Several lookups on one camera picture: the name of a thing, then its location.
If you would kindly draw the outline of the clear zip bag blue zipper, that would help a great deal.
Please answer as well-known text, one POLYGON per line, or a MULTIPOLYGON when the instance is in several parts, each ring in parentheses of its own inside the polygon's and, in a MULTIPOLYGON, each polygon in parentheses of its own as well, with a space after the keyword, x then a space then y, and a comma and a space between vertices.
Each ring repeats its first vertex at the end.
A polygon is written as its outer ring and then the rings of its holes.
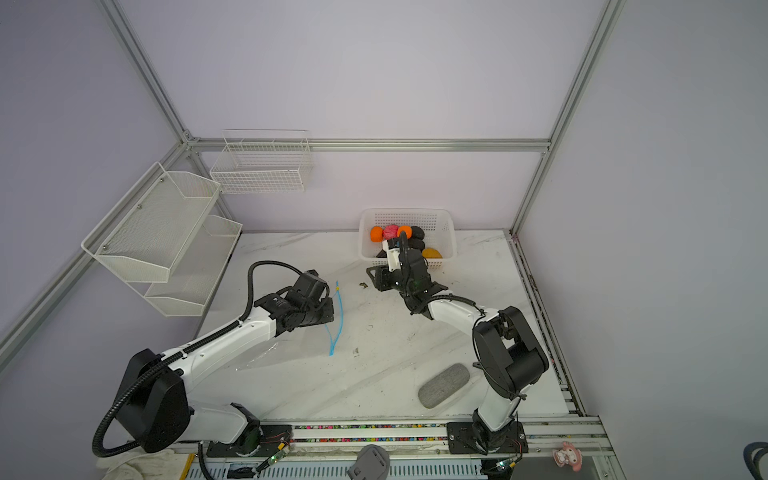
POLYGON ((264 316, 275 328, 274 336, 240 355, 234 368, 266 369, 329 355, 333 343, 330 325, 336 320, 329 292, 325 281, 309 276, 256 299, 251 317, 264 316))

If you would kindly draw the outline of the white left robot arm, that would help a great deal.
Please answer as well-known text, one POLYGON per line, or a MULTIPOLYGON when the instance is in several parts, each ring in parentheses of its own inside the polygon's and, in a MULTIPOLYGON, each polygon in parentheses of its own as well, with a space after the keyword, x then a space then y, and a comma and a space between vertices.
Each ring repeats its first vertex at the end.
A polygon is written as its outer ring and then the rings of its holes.
POLYGON ((144 349, 128 362, 115 399, 96 427, 91 451, 108 458, 140 448, 155 453, 179 442, 218 443, 240 456, 266 443, 261 420, 245 406, 194 399, 202 381, 246 351, 299 328, 334 319, 328 283, 315 270, 299 271, 294 284, 256 297, 247 279, 247 302, 236 319, 163 353, 144 349))

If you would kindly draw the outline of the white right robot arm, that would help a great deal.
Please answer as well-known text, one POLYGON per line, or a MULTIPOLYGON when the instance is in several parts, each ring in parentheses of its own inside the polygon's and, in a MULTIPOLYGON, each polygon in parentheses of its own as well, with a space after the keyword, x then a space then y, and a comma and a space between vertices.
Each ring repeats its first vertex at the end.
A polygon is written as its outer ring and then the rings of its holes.
POLYGON ((452 293, 434 281, 423 252, 405 235, 382 242, 387 264, 366 274, 382 292, 395 290, 412 315, 450 325, 470 338, 488 389, 468 424, 465 447, 479 454, 497 453, 520 442, 515 415, 527 389, 549 369, 550 361, 529 322, 514 306, 498 310, 452 293))

